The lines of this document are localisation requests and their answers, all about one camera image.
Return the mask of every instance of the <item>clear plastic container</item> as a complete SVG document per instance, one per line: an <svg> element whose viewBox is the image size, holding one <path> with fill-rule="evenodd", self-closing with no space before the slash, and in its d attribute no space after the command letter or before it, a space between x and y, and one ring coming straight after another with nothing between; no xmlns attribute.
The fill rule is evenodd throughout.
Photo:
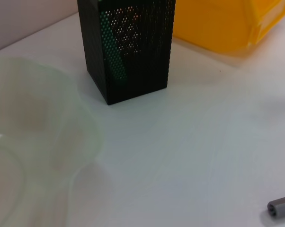
<svg viewBox="0 0 285 227"><path fill-rule="evenodd" d="M285 16L285 0L177 0L173 35L215 52L257 44Z"/></svg>
<svg viewBox="0 0 285 227"><path fill-rule="evenodd" d="M100 147L68 76L0 59L0 227L65 227L72 180Z"/></svg>

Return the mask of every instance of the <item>white desk surface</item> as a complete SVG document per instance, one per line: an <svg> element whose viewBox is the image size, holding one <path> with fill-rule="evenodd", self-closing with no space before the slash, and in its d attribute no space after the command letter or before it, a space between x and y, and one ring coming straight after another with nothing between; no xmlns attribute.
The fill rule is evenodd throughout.
<svg viewBox="0 0 285 227"><path fill-rule="evenodd" d="M105 145L77 178L72 227L285 227L285 19L249 54L174 40L169 86L107 106L86 71L78 15L0 51L76 78Z"/></svg>

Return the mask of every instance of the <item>white wall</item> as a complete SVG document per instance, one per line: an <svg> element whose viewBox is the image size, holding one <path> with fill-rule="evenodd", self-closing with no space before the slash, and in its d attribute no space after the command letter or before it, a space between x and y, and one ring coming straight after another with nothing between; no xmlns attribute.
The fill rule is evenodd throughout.
<svg viewBox="0 0 285 227"><path fill-rule="evenodd" d="M0 0L0 49L77 10L76 0Z"/></svg>

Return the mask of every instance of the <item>perforated metal container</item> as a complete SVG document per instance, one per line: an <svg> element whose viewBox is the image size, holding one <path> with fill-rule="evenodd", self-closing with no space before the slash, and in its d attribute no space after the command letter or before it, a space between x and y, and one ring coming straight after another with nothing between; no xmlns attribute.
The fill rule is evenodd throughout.
<svg viewBox="0 0 285 227"><path fill-rule="evenodd" d="M167 87L175 0L78 0L88 72L114 104Z"/></svg>

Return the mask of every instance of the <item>yellow container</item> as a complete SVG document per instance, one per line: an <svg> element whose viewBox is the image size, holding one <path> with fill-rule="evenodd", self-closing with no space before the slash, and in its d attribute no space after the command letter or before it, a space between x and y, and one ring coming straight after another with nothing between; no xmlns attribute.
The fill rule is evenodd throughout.
<svg viewBox="0 0 285 227"><path fill-rule="evenodd" d="M174 36L215 52L257 44L285 16L285 0L177 0Z"/></svg>

